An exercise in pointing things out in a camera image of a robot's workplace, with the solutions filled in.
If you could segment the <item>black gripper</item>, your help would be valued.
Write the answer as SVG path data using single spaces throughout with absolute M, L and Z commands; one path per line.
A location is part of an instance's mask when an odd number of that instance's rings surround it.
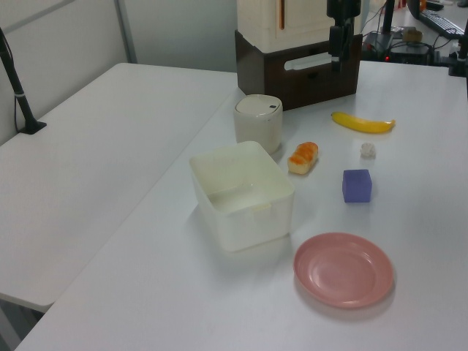
M 343 27 L 342 61 L 350 57 L 350 47 L 354 37 L 354 20 L 361 13 L 361 0 L 327 0 L 326 14 L 334 19 L 334 25 L 329 32 L 329 54 L 331 68 L 334 72 L 341 71 L 341 42 Z

